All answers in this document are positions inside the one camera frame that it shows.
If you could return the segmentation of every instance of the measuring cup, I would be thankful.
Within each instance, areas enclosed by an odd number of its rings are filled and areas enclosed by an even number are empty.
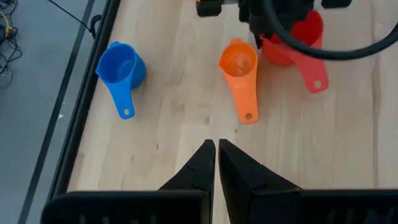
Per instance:
[[[111,92],[122,119],[132,118],[136,111],[131,90],[145,79],[144,61],[128,44],[113,42],[99,59],[96,73]]]
[[[255,123],[259,119],[257,65],[256,50],[239,38],[231,40],[218,62],[231,89],[239,120],[244,124]]]
[[[290,34],[308,46],[321,49],[323,38],[323,20],[319,12],[310,11],[305,21],[297,22]],[[325,61],[315,59],[286,46],[283,41],[274,35],[266,39],[261,37],[262,53],[268,60],[276,65],[298,66],[304,82],[311,93],[326,90],[329,79],[326,72]]]

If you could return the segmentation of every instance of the gray floor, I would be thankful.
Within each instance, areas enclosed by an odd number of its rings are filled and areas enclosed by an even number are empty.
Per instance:
[[[88,0],[57,2],[82,18]],[[105,2],[95,0],[90,17],[101,14]],[[5,224],[18,222],[80,26],[46,0],[19,0],[12,20],[24,54],[10,64],[11,85],[0,89],[0,217]],[[40,221],[92,44],[85,32],[27,223]],[[0,52],[8,51],[1,46]]]

